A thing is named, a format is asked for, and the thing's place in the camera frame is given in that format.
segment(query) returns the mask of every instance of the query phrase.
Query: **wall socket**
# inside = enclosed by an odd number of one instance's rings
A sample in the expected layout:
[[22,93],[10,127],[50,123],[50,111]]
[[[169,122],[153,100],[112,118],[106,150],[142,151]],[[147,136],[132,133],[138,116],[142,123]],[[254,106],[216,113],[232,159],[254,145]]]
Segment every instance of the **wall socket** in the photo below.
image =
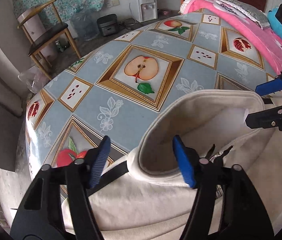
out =
[[113,1],[110,1],[110,2],[106,3],[106,7],[107,8],[111,8],[111,7],[117,6],[117,5],[120,5],[120,1],[119,0],[113,0]]

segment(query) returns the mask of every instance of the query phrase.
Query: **beige garment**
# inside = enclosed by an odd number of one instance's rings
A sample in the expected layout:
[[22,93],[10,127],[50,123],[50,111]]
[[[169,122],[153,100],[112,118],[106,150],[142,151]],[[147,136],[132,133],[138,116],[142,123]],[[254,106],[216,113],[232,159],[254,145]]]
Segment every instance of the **beige garment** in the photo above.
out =
[[[282,98],[276,100],[282,105]],[[215,153],[233,146],[224,158],[225,166],[237,163],[245,169],[275,224],[282,213],[282,132],[250,129],[245,124],[249,113],[265,109],[263,100],[250,91],[201,90],[171,104],[151,124],[139,146],[108,168],[127,160],[129,172],[89,197],[104,238],[180,238],[196,190],[184,183],[177,167],[172,151],[176,134],[200,156],[212,144]],[[67,201],[62,210],[66,228],[73,229]],[[210,233],[218,229],[220,211],[218,199]]]

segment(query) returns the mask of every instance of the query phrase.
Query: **concrete floor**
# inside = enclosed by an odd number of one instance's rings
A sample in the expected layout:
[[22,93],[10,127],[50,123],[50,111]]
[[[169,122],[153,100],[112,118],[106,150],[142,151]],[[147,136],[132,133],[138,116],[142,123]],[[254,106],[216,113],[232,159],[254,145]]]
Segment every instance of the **concrete floor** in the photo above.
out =
[[[147,21],[141,24],[135,24],[124,28],[121,27],[121,31],[116,34],[102,37],[100,34],[98,37],[91,41],[80,41],[76,40],[78,49],[82,56],[88,54],[89,52],[97,49],[98,47],[106,44],[107,42],[116,39],[117,37],[130,32],[131,30],[138,29],[142,26],[154,23],[156,21],[172,17],[177,15],[177,11],[173,11],[169,16],[159,16],[158,19]],[[73,49],[68,48],[64,52],[60,53],[59,56],[52,62],[53,70],[52,76],[56,76],[69,67],[73,62],[77,61],[78,57],[73,51]],[[17,209],[21,200],[26,193],[30,183],[30,173],[28,167],[28,159],[26,156],[26,143],[25,143],[25,122],[22,124],[22,128],[19,134],[19,141],[16,152],[16,162],[15,162],[15,172],[6,171],[0,169],[0,204],[6,221],[11,227],[15,211],[11,209]]]

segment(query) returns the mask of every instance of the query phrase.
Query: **pomegranate print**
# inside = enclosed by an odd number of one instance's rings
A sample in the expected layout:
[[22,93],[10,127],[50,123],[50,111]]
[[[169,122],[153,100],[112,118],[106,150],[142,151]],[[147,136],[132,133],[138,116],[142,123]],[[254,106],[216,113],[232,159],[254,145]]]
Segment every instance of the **pomegranate print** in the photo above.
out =
[[36,116],[36,114],[38,112],[38,109],[39,109],[39,106],[40,106],[39,102],[34,102],[30,106],[30,108],[28,110],[28,120],[30,119],[30,117],[35,117]]
[[237,50],[241,52],[245,52],[246,50],[252,48],[251,45],[245,39],[242,38],[236,38],[233,41],[233,45]]

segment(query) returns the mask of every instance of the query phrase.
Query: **wooden chair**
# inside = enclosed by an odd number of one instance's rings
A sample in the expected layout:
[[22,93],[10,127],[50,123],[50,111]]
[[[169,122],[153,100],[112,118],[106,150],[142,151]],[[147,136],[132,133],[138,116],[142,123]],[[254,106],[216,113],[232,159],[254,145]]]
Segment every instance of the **wooden chair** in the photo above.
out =
[[[17,26],[19,29],[20,27],[23,29],[25,32],[27,38],[29,39],[31,46],[29,49],[29,54],[28,56],[31,57],[31,59],[36,63],[36,65],[40,68],[40,70],[51,80],[51,76],[49,73],[44,69],[44,67],[41,65],[39,60],[35,57],[37,54],[46,62],[47,65],[51,66],[51,64],[47,61],[47,59],[42,55],[40,52],[44,47],[49,45],[51,42],[55,41],[60,35],[65,34],[67,39],[69,40],[72,48],[76,52],[79,58],[81,58],[80,52],[78,51],[78,48],[75,44],[75,41],[73,40],[69,30],[68,30],[68,24],[64,23],[61,21],[61,18],[57,12],[56,7],[54,6],[54,2],[56,0],[50,0],[49,2],[46,2],[42,5],[39,5],[35,9],[33,9],[28,16]],[[29,35],[28,31],[24,27],[25,22],[27,22],[29,19],[31,19],[33,16],[37,15],[40,13],[44,8],[46,8],[48,5],[52,5],[52,9],[54,11],[54,14],[57,17],[58,23],[54,25],[52,28],[47,30],[44,34],[42,34],[38,39],[33,41],[31,36]]]

